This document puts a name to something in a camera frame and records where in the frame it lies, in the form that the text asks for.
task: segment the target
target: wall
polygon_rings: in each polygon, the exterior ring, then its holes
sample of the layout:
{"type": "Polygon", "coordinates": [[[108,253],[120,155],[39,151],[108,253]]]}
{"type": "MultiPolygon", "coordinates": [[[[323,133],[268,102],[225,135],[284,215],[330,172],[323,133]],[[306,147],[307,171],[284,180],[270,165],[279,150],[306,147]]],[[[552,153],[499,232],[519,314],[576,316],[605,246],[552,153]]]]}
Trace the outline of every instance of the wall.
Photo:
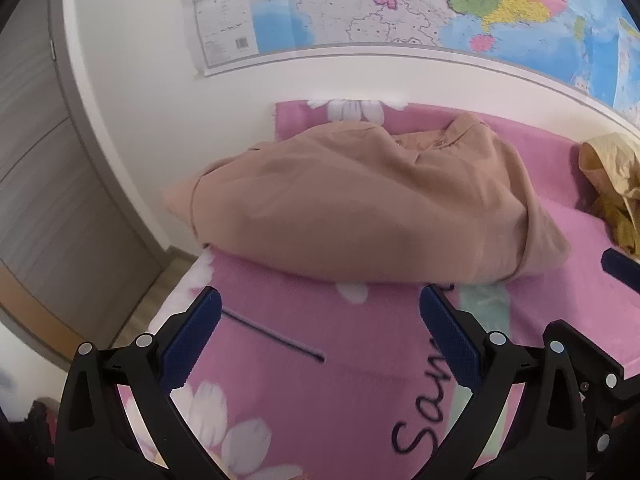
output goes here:
{"type": "Polygon", "coordinates": [[[66,372],[0,324],[0,406],[9,420],[23,420],[38,397],[60,400],[65,380],[66,372]]]}
{"type": "Polygon", "coordinates": [[[368,56],[289,59],[204,78],[188,51],[180,0],[65,0],[74,75],[101,147],[164,246],[197,252],[164,212],[161,191],[273,132],[273,104],[382,99],[466,108],[575,140],[638,131],[613,111],[543,76],[439,50],[375,47],[368,56]]]}

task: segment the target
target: folded garment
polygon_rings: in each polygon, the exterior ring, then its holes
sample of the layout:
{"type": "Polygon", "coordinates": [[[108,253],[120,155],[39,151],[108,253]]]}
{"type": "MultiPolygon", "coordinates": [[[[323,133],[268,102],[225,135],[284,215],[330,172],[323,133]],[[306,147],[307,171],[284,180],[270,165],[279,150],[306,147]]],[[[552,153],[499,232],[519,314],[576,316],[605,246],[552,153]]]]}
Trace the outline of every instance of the folded garment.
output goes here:
{"type": "Polygon", "coordinates": [[[165,198],[200,243],[319,280],[488,283],[570,252],[514,147],[466,113],[393,137],[322,124],[220,160],[165,198]]]}
{"type": "Polygon", "coordinates": [[[620,134],[597,137],[582,144],[578,164],[600,195],[591,213],[609,224],[621,248],[640,256],[640,146],[620,134]]]}

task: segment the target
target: floor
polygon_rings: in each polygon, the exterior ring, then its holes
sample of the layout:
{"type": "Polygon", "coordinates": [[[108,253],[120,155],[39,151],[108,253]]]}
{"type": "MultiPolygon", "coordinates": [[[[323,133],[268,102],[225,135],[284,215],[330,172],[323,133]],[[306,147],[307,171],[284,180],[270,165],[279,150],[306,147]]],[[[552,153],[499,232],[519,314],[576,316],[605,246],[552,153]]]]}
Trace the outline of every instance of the floor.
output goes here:
{"type": "Polygon", "coordinates": [[[176,256],[169,266],[158,276],[144,298],[133,311],[113,343],[113,347],[129,345],[137,336],[146,331],[146,327],[154,318],[169,293],[186,274],[195,260],[186,256],[176,256]]]}

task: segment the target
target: yellow cloth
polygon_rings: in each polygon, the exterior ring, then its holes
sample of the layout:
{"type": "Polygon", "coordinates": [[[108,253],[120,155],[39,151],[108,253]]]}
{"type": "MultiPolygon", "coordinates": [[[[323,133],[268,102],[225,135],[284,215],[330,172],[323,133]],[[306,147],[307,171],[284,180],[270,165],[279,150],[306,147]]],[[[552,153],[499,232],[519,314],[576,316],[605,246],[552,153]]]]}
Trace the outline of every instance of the yellow cloth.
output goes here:
{"type": "Polygon", "coordinates": [[[613,230],[615,242],[640,256],[640,144],[609,134],[580,147],[578,165],[600,197],[591,213],[613,230]]]}

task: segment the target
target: pink bed sheet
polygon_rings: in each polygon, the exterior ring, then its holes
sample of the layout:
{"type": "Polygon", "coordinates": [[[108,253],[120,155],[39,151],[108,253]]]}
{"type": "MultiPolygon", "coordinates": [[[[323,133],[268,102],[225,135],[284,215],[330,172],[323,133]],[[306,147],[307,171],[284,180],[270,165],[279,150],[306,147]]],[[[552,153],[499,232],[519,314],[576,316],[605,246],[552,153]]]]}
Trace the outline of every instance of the pink bed sheet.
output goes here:
{"type": "MultiPolygon", "coordinates": [[[[331,106],[279,103],[276,136],[287,139],[327,122],[335,115],[331,106]]],[[[391,134],[443,128],[459,113],[376,106],[391,134]]],[[[583,212],[593,189],[578,171],[577,145],[480,116],[516,146],[574,252],[559,270],[507,285],[457,286],[452,299],[487,330],[521,344],[541,346],[546,324],[564,319],[623,364],[627,375],[640,372],[639,297],[600,269],[600,256],[612,245],[603,222],[583,212]]],[[[410,479],[469,398],[418,316],[419,285],[314,282],[207,248],[150,331],[184,311],[207,284],[220,291],[226,309],[326,357],[320,364],[223,317],[188,384],[172,398],[233,478],[410,479]]],[[[514,390],[484,460],[495,455],[508,429],[514,390]]],[[[158,460],[130,395],[124,397],[144,451],[158,460]]]]}

